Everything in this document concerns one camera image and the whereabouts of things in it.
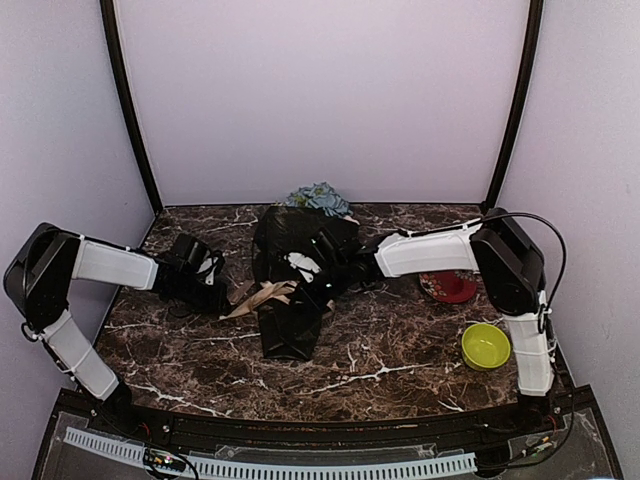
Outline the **right black frame post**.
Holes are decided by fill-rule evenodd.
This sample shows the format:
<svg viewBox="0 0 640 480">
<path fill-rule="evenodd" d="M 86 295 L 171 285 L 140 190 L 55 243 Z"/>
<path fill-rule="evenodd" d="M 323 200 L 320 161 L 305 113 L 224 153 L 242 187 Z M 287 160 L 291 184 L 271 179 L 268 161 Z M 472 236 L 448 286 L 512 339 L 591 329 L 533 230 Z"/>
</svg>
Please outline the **right black frame post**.
<svg viewBox="0 0 640 480">
<path fill-rule="evenodd" d="M 531 0 L 529 2 L 523 47 L 511 106 L 509 109 L 504 135 L 501 141 L 495 168 L 489 183 L 487 194 L 484 201 L 481 203 L 481 209 L 484 212 L 494 208 L 497 205 L 507 176 L 521 120 L 525 110 L 529 85 L 536 58 L 543 11 L 543 0 Z"/>
</svg>

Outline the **beige satin ribbon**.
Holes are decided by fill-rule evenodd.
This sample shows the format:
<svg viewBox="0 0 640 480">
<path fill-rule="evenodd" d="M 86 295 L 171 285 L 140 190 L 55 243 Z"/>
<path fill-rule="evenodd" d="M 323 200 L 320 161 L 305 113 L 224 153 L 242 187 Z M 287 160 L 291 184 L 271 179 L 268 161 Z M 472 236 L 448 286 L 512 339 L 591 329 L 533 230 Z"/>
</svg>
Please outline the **beige satin ribbon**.
<svg viewBox="0 0 640 480">
<path fill-rule="evenodd" d="M 265 281 L 261 283 L 262 288 L 248 297 L 244 302 L 232 308 L 227 315 L 220 319 L 238 318 L 249 314 L 256 314 L 258 308 L 266 304 L 269 300 L 276 300 L 285 305 L 290 303 L 289 295 L 292 294 L 298 285 L 297 281 L 287 280 L 276 283 Z"/>
</svg>

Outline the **black front table rail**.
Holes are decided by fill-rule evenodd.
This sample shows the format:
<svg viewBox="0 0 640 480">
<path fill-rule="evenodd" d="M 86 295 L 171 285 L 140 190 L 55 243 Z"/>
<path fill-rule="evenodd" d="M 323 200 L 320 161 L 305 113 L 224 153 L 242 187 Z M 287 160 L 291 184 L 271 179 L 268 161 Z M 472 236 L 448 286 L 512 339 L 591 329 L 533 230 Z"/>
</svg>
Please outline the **black front table rail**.
<svg viewBox="0 0 640 480">
<path fill-rule="evenodd" d="M 132 413 L 162 445 L 211 449 L 225 442 L 248 447 L 343 448 L 398 446 L 412 441 L 444 446 L 502 443 L 523 432 L 514 405 L 467 413 L 386 421 L 284 422 L 240 420 L 132 405 Z"/>
</svg>

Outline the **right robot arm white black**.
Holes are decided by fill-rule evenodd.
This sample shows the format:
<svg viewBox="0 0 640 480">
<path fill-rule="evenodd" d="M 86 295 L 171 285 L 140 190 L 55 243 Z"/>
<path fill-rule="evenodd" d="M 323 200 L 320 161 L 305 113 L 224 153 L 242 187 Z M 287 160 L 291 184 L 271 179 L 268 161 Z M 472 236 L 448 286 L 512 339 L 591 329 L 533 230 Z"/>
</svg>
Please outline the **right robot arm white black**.
<svg viewBox="0 0 640 480">
<path fill-rule="evenodd" d="M 302 276 L 291 296 L 294 330 L 356 283 L 449 270 L 479 275 L 504 319 L 516 358 L 517 405 L 510 424 L 534 432 L 551 412 L 557 341 L 549 316 L 556 291 L 546 287 L 542 251 L 519 225 L 523 213 L 494 208 L 481 218 L 422 232 L 398 230 L 363 246 L 324 227 L 284 260 Z"/>
</svg>

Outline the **black frame post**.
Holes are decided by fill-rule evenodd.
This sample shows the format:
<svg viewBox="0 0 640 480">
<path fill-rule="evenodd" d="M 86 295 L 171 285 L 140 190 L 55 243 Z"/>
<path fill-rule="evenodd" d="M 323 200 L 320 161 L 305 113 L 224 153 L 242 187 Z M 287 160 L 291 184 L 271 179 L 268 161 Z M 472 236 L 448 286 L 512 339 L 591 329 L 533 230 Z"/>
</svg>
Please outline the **black frame post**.
<svg viewBox="0 0 640 480">
<path fill-rule="evenodd" d="M 164 210 L 164 205 L 152 172 L 127 76 L 125 56 L 116 18 L 116 3 L 111 0 L 100 0 L 99 6 L 112 76 L 135 164 L 152 212 L 158 216 Z"/>
<path fill-rule="evenodd" d="M 484 201 L 481 203 L 481 209 L 484 212 L 494 208 L 497 205 L 507 176 L 521 120 L 525 110 L 529 85 L 536 58 L 543 11 L 543 0 L 531 0 L 529 2 L 523 47 L 511 106 L 509 109 L 504 135 L 501 141 L 495 168 L 489 183 L 487 194 Z"/>
</svg>

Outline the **blue hydrangea flower stem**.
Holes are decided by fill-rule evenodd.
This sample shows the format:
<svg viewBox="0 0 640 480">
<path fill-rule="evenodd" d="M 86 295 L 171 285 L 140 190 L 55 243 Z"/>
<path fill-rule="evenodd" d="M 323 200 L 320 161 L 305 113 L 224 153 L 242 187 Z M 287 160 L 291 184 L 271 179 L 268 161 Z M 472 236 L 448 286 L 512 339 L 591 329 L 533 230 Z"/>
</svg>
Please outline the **blue hydrangea flower stem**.
<svg viewBox="0 0 640 480">
<path fill-rule="evenodd" d="M 286 197 L 284 205 L 321 210 L 329 217 L 344 218 L 353 214 L 350 203 L 327 182 L 298 188 Z"/>
</svg>

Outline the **black wrapping paper sheet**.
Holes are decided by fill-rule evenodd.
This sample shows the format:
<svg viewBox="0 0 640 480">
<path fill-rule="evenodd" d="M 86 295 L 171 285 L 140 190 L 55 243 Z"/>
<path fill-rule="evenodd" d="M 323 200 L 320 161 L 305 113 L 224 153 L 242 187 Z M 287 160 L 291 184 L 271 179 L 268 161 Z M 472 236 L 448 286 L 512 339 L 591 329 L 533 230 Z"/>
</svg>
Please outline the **black wrapping paper sheet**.
<svg viewBox="0 0 640 480">
<path fill-rule="evenodd" d="M 254 280 L 292 289 L 257 308 L 266 359 L 311 359 L 330 301 L 305 288 L 358 249 L 358 236 L 357 222 L 318 209 L 271 206 L 261 216 L 252 240 Z"/>
</svg>

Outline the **red floral plate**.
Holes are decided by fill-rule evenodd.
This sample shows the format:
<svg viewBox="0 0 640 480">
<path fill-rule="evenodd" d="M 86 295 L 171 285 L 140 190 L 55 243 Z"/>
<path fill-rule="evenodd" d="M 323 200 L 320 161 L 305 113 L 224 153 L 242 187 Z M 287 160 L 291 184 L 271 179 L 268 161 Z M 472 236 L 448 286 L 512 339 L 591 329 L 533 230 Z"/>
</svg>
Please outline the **red floral plate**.
<svg viewBox="0 0 640 480">
<path fill-rule="evenodd" d="M 441 303 L 465 303 L 478 288 L 475 277 L 462 271 L 421 273 L 418 279 L 422 290 Z"/>
</svg>

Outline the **left black frame post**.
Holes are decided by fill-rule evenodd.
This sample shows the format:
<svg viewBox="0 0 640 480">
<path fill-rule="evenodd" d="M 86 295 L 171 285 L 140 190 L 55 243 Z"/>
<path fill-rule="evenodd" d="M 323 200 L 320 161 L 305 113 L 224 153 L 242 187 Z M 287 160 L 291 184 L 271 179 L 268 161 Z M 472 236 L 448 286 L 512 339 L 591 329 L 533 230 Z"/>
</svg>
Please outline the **left black frame post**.
<svg viewBox="0 0 640 480">
<path fill-rule="evenodd" d="M 152 172 L 127 76 L 125 56 L 116 18 L 116 3 L 111 0 L 100 0 L 99 6 L 112 76 L 135 164 L 152 212 L 158 216 L 164 210 L 164 205 Z"/>
</svg>

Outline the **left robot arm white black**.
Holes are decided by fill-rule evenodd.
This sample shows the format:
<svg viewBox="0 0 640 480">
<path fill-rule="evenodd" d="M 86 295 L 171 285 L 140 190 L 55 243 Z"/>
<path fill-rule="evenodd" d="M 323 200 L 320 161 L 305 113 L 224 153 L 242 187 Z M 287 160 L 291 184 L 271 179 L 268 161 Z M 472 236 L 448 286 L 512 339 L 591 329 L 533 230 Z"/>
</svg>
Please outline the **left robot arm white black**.
<svg viewBox="0 0 640 480">
<path fill-rule="evenodd" d="M 180 234 L 157 255 L 39 224 L 7 267 L 3 288 L 23 317 L 22 330 L 39 342 L 120 436 L 141 427 L 132 393 L 94 347 L 117 289 L 148 292 L 197 313 L 229 311 L 221 251 Z"/>
</svg>

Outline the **lime green bowl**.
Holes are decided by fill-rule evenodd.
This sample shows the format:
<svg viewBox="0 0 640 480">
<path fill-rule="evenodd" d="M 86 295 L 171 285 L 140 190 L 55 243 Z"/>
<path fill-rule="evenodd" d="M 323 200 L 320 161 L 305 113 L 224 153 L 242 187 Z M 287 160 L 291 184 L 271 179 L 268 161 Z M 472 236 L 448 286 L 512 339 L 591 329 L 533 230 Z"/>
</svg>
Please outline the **lime green bowl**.
<svg viewBox="0 0 640 480">
<path fill-rule="evenodd" d="M 511 356 L 507 335 L 490 324 L 469 326 L 461 338 L 464 363 L 476 371 L 489 371 L 505 365 Z"/>
</svg>

